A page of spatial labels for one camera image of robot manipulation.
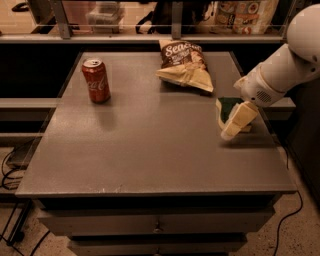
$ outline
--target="label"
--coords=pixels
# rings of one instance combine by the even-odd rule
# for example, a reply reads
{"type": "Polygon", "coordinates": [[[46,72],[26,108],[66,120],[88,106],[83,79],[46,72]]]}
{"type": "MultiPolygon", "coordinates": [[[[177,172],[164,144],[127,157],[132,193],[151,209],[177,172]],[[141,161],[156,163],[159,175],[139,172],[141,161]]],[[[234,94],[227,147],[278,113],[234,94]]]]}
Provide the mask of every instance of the label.
{"type": "Polygon", "coordinates": [[[192,63],[204,64],[202,48],[189,42],[177,42],[163,47],[162,60],[162,68],[192,63]]]}

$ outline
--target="drawer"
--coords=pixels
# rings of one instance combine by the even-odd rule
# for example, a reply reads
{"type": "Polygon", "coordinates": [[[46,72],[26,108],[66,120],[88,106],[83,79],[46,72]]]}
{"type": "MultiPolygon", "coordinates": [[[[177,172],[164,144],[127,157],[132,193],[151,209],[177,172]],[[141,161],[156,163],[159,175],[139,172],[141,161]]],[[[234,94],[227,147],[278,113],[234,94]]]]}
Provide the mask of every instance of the drawer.
{"type": "Polygon", "coordinates": [[[40,221],[55,235],[101,236],[188,233],[248,233],[259,230],[274,214],[184,209],[174,212],[79,210],[48,211],[40,221]]]}
{"type": "Polygon", "coordinates": [[[69,249],[79,256],[188,255],[237,251],[246,242],[242,234],[149,235],[79,238],[69,249]]]}

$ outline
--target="chip bag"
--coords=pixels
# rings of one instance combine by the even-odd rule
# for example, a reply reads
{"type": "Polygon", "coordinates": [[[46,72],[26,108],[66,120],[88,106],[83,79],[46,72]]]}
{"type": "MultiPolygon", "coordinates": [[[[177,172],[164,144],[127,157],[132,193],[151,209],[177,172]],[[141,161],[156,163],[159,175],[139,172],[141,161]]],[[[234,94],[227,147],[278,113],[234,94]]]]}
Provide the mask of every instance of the chip bag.
{"type": "Polygon", "coordinates": [[[161,80],[213,92],[210,74],[199,45],[186,41],[160,40],[162,65],[156,71],[161,80]]]}

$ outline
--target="soda can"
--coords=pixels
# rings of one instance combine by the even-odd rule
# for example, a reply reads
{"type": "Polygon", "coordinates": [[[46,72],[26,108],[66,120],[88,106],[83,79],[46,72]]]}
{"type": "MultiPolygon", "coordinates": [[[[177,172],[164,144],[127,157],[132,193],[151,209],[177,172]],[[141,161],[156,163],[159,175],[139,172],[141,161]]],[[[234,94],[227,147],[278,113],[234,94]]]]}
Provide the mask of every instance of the soda can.
{"type": "Polygon", "coordinates": [[[111,94],[103,61],[99,58],[85,59],[81,70],[88,85],[90,100],[98,104],[106,102],[111,94]]]}

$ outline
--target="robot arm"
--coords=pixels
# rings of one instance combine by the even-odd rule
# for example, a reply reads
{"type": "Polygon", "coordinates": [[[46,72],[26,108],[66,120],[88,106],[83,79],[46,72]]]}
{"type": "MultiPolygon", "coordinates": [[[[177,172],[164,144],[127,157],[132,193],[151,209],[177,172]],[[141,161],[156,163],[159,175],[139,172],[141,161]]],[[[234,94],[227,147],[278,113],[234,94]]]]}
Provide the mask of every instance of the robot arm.
{"type": "Polygon", "coordinates": [[[291,88],[320,77],[319,21],[320,4],[302,10],[288,27],[288,43],[234,84],[245,102],[231,112],[222,138],[235,137],[239,126],[246,126],[257,116],[258,107],[268,107],[291,88]]]}

